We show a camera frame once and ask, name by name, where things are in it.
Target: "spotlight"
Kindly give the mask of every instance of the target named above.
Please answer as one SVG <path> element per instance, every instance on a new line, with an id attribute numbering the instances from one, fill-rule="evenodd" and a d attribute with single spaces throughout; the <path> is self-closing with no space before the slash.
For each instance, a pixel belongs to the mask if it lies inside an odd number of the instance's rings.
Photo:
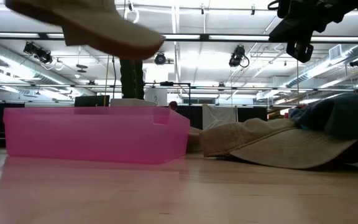
<path id="1" fill-rule="evenodd" d="M 44 64 L 50 64 L 53 62 L 50 51 L 45 51 L 44 49 L 35 46 L 34 43 L 26 42 L 23 52 L 28 55 L 34 55 L 34 58 L 40 60 L 40 62 Z"/>
<path id="2" fill-rule="evenodd" d="M 165 57 L 164 53 L 158 53 L 157 56 L 155 56 L 154 63 L 156 65 L 163 65 L 167 61 L 167 58 Z"/>
<path id="3" fill-rule="evenodd" d="M 358 66 L 358 60 L 357 60 L 357 61 L 354 61 L 354 62 L 349 63 L 349 65 L 350 65 L 351 67 Z"/>
<path id="4" fill-rule="evenodd" d="M 38 47 L 36 47 L 33 43 L 26 42 L 24 46 L 23 52 L 28 55 L 33 55 L 37 51 Z"/>
<path id="5" fill-rule="evenodd" d="M 40 60 L 44 64 L 50 64 L 53 61 L 52 56 L 50 55 L 50 52 L 46 52 L 42 49 L 37 49 L 35 52 L 34 57 L 38 60 Z"/>
<path id="6" fill-rule="evenodd" d="M 219 83 L 218 87 L 225 87 L 224 83 Z"/>
<path id="7" fill-rule="evenodd" d="M 241 62 L 243 59 L 246 59 L 248 61 L 248 64 L 246 66 L 241 65 Z M 240 65 L 243 68 L 246 68 L 249 66 L 249 59 L 246 57 L 246 50 L 244 49 L 244 46 L 238 45 L 236 47 L 233 54 L 231 55 L 229 65 L 230 65 L 230 67 L 237 67 Z"/>

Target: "pink plastic bin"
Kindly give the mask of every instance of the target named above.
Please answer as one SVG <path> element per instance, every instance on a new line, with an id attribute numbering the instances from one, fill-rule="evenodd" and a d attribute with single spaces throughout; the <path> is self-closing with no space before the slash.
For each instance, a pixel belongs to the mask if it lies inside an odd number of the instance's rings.
<path id="1" fill-rule="evenodd" d="M 190 121 L 168 108 L 7 108 L 10 156 L 161 164 L 186 153 Z"/>

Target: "cap brim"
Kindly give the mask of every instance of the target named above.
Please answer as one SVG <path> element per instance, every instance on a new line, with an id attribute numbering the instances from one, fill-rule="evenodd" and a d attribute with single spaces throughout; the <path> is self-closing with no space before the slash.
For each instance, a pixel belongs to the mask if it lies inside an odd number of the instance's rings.
<path id="1" fill-rule="evenodd" d="M 148 59 L 164 43 L 156 31 L 124 20 L 116 12 L 55 10 L 66 20 L 67 45 L 89 45 L 121 59 Z"/>
<path id="2" fill-rule="evenodd" d="M 343 140 L 323 132 L 291 129 L 241 147 L 230 154 L 265 166 L 309 169 L 344 152 L 356 140 Z"/>

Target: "person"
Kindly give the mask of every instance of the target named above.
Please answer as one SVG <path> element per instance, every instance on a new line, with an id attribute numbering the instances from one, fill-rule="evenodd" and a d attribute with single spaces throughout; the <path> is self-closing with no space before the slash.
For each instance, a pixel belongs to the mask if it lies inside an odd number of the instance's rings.
<path id="1" fill-rule="evenodd" d="M 143 61 L 120 59 L 119 62 L 122 98 L 144 100 Z"/>
<path id="2" fill-rule="evenodd" d="M 178 110 L 178 103 L 176 101 L 171 101 L 168 105 L 168 108 L 171 110 L 177 111 Z"/>

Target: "wooden floor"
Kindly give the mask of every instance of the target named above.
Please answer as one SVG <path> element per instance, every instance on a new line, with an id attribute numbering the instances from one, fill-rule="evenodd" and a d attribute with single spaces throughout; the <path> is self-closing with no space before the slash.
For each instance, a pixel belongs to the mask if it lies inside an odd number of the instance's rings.
<path id="1" fill-rule="evenodd" d="M 160 166 L 6 157 L 0 224 L 358 223 L 358 167 L 204 159 Z"/>

